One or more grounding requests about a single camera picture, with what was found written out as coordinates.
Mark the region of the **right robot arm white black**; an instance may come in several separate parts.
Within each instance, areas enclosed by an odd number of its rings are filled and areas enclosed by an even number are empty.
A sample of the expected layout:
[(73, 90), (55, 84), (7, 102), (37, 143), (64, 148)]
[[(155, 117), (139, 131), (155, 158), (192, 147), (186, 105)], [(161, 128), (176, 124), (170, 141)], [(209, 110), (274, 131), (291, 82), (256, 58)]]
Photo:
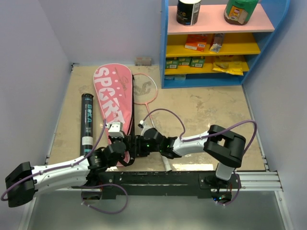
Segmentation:
[(215, 171), (214, 184), (225, 188), (231, 182), (234, 169), (241, 167), (246, 139), (218, 125), (188, 138), (166, 137), (156, 128), (138, 124), (142, 129), (140, 153), (159, 152), (168, 159), (181, 158), (193, 153), (208, 153), (219, 161)]

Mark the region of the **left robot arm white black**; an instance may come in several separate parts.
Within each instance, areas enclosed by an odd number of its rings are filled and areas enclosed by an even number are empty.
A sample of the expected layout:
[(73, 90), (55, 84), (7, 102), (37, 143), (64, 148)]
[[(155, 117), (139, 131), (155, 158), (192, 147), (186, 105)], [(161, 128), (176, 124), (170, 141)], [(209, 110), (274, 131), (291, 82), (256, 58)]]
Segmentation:
[(135, 142), (133, 136), (111, 138), (106, 147), (93, 148), (71, 161), (43, 166), (23, 162), (5, 178), (6, 190), (0, 199), (9, 207), (19, 207), (36, 196), (64, 187), (94, 189), (114, 186), (112, 180), (103, 181), (102, 175), (117, 163), (131, 165)]

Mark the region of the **pink badminton racket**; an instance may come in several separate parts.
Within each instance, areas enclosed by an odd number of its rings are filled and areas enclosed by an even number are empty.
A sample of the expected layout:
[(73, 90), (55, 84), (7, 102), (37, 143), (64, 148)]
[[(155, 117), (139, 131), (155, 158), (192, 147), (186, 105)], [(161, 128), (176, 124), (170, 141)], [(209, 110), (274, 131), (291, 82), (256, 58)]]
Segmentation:
[(145, 73), (133, 75), (134, 103), (145, 105), (147, 112), (150, 113), (149, 103), (153, 102), (158, 96), (158, 87), (155, 81)]

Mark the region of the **black shuttlecock tube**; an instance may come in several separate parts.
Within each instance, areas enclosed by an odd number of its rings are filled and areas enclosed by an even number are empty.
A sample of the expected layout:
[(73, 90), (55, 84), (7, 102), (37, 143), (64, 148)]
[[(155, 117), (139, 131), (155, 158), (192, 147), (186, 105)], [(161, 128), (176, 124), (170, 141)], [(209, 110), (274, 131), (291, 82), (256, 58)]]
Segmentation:
[(93, 98), (90, 93), (82, 94), (80, 155), (84, 156), (93, 147)]

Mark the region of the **pink racket bag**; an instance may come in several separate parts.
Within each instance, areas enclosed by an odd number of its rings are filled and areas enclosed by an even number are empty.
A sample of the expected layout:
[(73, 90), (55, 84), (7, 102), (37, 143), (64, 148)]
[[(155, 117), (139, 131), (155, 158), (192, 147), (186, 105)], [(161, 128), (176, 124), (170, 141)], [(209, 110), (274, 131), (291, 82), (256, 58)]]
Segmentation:
[(133, 112), (131, 70), (118, 63), (99, 66), (93, 84), (102, 117), (107, 123), (121, 122), (123, 132), (129, 135)]

